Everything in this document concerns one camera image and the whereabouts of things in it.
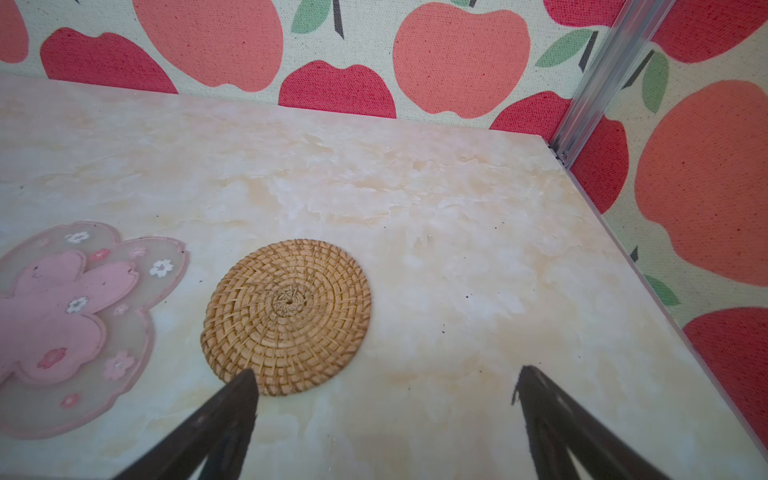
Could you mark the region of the aluminium frame post right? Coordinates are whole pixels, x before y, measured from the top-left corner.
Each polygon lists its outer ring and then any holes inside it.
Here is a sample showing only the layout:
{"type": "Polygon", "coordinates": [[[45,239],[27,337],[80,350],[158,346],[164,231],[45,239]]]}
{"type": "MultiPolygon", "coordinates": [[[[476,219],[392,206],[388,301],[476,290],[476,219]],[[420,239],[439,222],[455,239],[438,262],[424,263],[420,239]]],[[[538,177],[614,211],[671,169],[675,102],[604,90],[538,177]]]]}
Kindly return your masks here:
{"type": "Polygon", "coordinates": [[[674,0],[632,0],[622,7],[550,141],[550,149],[565,169],[575,163],[674,5],[674,0]]]}

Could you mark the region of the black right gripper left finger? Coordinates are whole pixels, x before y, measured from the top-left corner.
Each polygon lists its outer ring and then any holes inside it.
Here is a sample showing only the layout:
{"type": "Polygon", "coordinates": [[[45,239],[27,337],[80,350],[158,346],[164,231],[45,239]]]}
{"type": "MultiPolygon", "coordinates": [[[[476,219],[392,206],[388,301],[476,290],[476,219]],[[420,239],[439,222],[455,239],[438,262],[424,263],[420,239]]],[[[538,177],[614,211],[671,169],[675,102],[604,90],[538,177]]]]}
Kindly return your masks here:
{"type": "Polygon", "coordinates": [[[118,479],[237,479],[257,418],[259,391],[246,369],[118,479]]]}

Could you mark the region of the round woven rattan coaster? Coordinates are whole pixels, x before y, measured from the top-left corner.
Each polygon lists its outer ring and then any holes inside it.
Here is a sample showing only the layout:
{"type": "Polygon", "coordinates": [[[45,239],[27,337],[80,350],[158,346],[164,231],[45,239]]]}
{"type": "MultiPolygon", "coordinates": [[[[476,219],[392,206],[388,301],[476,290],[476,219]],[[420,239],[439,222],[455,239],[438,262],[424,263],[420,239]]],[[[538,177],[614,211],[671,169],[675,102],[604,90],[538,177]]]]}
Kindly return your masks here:
{"type": "Polygon", "coordinates": [[[224,382],[250,370],[262,394],[298,394],[352,361],[371,315],[369,283],[353,256],[320,240],[286,240],[250,253],[219,281],[201,348],[224,382]]]}

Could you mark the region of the pink flower silicone coaster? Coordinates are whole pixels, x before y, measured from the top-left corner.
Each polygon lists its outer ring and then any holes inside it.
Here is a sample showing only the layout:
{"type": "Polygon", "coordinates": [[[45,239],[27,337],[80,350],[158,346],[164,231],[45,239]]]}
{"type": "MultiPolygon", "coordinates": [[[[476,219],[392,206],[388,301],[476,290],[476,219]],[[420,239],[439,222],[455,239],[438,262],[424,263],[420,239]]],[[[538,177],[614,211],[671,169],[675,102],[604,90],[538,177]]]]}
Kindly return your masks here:
{"type": "Polygon", "coordinates": [[[95,221],[42,231],[2,256],[2,433],[49,438],[108,411],[143,373],[150,311],[188,262],[180,240],[123,240],[95,221]]]}

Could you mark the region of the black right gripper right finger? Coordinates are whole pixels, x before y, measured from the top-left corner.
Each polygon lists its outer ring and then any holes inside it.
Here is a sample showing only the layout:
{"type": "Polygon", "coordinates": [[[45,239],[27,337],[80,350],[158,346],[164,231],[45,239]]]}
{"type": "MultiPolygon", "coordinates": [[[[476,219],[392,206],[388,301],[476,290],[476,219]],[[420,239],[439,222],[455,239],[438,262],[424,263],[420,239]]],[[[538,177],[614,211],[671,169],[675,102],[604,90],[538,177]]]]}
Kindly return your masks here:
{"type": "Polygon", "coordinates": [[[529,450],[540,479],[666,479],[539,368],[520,370],[512,397],[521,404],[529,450]]]}

